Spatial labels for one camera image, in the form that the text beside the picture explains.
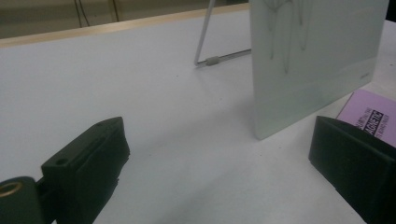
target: white table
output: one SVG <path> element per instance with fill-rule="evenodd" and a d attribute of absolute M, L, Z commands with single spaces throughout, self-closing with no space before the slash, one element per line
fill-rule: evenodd
<path fill-rule="evenodd" d="M 132 151 L 95 223 L 364 223 L 308 160 L 317 115 L 253 134 L 251 58 L 192 64 L 203 18 L 0 49 L 0 180 L 123 116 Z M 204 56 L 249 48 L 248 12 L 213 17 Z M 396 24 L 364 89 L 396 100 Z"/>

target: pink box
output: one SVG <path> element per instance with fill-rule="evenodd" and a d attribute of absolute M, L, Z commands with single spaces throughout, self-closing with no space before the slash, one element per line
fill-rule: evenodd
<path fill-rule="evenodd" d="M 396 147 L 396 102 L 369 91 L 354 91 L 337 119 Z"/>

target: table surface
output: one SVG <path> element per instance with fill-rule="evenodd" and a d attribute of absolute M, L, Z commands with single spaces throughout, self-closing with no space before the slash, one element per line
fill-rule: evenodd
<path fill-rule="evenodd" d="M 0 180 L 40 165 L 94 123 L 122 116 L 132 151 L 95 223 L 364 223 L 308 160 L 317 115 L 262 141 L 251 57 L 197 69 L 203 18 L 0 49 Z M 250 47 L 248 11 L 213 17 L 205 56 Z M 373 82 L 396 100 L 396 24 Z"/>

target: frosted glass board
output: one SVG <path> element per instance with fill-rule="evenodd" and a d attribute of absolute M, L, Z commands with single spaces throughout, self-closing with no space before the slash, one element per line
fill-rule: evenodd
<path fill-rule="evenodd" d="M 251 0 L 256 135 L 371 81 L 388 0 Z"/>

